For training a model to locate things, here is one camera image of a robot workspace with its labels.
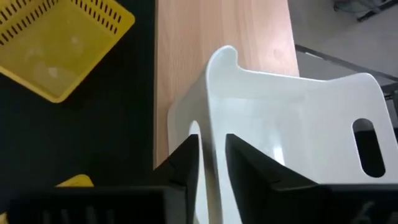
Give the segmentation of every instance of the floor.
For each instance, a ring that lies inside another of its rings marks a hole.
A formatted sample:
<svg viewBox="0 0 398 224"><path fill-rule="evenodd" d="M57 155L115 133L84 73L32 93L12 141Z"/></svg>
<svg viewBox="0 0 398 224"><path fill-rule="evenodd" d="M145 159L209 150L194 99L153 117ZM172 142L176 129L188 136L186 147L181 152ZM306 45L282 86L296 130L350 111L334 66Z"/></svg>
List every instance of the floor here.
<svg viewBox="0 0 398 224"><path fill-rule="evenodd" d="M398 6L362 23L332 0L289 0L296 44L398 77Z"/></svg>

